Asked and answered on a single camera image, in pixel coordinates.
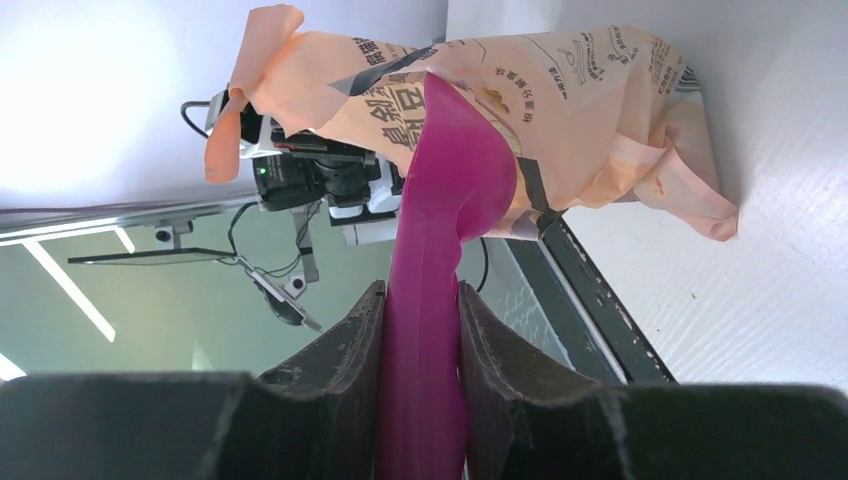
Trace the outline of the magenta plastic scoop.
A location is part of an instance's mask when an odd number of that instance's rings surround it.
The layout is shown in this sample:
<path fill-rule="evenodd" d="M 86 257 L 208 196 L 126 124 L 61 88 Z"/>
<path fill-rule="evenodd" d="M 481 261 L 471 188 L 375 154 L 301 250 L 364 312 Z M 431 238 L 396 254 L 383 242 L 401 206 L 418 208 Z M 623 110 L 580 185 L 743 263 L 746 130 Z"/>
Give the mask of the magenta plastic scoop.
<path fill-rule="evenodd" d="M 451 84 L 428 75 L 426 118 L 406 178 L 383 320 L 375 475 L 458 479 L 468 413 L 456 270 L 517 185 L 515 156 Z"/>

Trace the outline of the cat litter bag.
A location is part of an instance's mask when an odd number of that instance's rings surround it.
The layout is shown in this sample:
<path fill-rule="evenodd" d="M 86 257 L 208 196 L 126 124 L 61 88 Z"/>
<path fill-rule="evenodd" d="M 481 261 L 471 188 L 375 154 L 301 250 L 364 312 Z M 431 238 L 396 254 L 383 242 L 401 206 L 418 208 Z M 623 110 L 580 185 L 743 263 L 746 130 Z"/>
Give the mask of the cat litter bag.
<path fill-rule="evenodd" d="M 573 207 L 638 201 L 701 235 L 736 234 L 720 191 L 691 67 L 663 39 L 627 25 L 457 39 L 414 49 L 302 29 L 303 13 L 249 13 L 227 85 L 286 134 L 309 130 L 375 152 L 406 174 L 426 118 L 424 83 L 451 84 L 503 136 L 519 166 L 494 232 L 536 239 Z M 238 139 L 209 138 L 205 178 L 234 180 Z"/>

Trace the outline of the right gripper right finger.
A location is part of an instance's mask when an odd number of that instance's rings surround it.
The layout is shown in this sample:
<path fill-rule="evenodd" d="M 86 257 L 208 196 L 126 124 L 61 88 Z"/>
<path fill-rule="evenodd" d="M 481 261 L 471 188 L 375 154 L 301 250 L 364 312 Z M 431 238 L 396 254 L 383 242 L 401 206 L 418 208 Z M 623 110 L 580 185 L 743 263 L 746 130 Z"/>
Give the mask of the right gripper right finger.
<path fill-rule="evenodd" d="M 608 385 L 556 362 L 461 284 L 474 479 L 843 479 L 847 399 L 809 385 Z"/>

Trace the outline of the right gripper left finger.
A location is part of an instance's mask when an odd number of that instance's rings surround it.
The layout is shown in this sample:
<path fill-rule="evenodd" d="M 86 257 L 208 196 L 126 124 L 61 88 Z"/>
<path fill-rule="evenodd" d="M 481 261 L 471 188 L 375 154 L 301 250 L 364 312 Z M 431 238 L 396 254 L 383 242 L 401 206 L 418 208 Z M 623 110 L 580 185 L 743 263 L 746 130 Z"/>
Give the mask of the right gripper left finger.
<path fill-rule="evenodd" d="M 386 287 L 259 376 L 50 374 L 1 388 L 5 479 L 369 479 Z"/>

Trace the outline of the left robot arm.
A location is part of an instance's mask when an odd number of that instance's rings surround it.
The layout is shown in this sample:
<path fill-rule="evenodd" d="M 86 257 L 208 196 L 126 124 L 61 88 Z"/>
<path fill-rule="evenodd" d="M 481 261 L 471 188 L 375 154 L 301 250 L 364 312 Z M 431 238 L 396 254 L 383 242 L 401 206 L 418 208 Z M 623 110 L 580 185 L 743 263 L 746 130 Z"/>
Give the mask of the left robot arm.
<path fill-rule="evenodd" d="M 244 120 L 241 157 L 252 161 L 260 202 L 268 211 L 324 202 L 345 243 L 392 241 L 404 179 L 375 152 L 309 130 L 287 136 L 268 116 Z"/>

